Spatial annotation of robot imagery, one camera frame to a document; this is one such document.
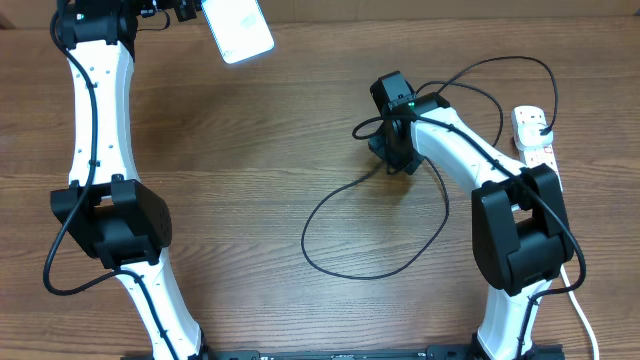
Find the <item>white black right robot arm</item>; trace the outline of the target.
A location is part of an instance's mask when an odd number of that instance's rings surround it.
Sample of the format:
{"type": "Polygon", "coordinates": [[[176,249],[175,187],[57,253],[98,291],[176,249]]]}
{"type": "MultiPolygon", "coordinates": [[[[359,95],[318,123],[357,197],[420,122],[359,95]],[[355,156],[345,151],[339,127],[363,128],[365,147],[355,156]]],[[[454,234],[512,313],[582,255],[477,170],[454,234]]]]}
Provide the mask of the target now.
{"type": "Polygon", "coordinates": [[[438,93],[419,95],[401,72],[378,78],[370,94],[380,127],[370,149],[411,174],[429,160],[471,200],[472,250],[489,285],[485,315],[467,344],[430,345],[429,359],[562,359],[560,345],[532,339],[541,300],[562,266],[584,256],[571,233],[560,180],[547,164],[526,165],[488,144],[438,93]]]}

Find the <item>Samsung Galaxy smartphone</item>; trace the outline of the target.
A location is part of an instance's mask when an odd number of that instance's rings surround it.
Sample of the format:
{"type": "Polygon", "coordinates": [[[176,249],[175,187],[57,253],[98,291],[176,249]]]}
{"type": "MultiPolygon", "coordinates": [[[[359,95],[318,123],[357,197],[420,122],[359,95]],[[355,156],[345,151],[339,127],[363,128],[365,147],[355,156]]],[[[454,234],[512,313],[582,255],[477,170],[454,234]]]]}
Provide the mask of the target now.
{"type": "Polygon", "coordinates": [[[239,63],[274,48],[257,0],[203,0],[201,6],[225,63],[239,63]]]}

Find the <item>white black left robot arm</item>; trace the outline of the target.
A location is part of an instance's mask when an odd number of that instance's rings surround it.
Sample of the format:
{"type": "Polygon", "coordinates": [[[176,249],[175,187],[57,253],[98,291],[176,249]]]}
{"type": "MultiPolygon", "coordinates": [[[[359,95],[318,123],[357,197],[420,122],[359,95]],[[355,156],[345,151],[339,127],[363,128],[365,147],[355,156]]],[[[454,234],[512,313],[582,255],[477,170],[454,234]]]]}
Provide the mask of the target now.
{"type": "Polygon", "coordinates": [[[134,161],[134,42],[139,18],[174,12],[188,21],[200,8],[196,1],[60,0],[50,23],[52,41],[73,75],[75,145],[67,187],[50,194],[61,229],[46,257],[43,283],[54,295],[70,296],[118,279],[149,335],[152,359],[205,359],[208,347],[169,260],[168,206],[141,183],[134,161]],[[106,274],[76,288],[55,287],[51,270],[65,235],[99,260],[106,274]]]}

